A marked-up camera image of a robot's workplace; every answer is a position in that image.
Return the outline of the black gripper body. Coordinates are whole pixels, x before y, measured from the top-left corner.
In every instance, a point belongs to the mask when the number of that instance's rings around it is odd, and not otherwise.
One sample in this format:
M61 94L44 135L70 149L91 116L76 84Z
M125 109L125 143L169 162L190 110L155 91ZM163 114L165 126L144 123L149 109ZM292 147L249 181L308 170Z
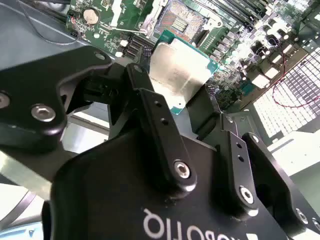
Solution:
M111 164L109 182L83 197L53 197L42 217L46 240L310 240L320 237L320 218L309 205L309 229L286 233L264 210L240 220L222 204L218 190L217 149L181 136L197 183L173 198L152 183L145 165L142 132L133 129L96 147L119 144L124 152Z

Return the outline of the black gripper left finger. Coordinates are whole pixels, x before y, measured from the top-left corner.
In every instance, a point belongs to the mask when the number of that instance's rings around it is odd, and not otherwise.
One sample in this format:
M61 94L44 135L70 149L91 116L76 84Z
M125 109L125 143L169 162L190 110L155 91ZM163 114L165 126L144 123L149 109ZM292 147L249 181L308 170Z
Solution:
M138 129L152 183L172 198L193 191L197 174L165 98L148 72L123 66L92 46L1 70L0 154L51 183L53 197L81 198L99 183L109 185L111 165L124 149L95 147L67 159L61 138L68 115L93 102L109 105L110 134Z

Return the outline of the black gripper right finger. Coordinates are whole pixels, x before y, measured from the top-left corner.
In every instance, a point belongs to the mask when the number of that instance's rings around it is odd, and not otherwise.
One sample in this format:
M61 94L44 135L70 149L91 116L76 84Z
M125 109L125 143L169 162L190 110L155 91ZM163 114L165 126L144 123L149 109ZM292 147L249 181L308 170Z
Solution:
M186 108L197 138L217 150L218 194L233 216L251 220L267 211L285 233L309 229L308 202L258 136L239 135L236 122L206 86Z

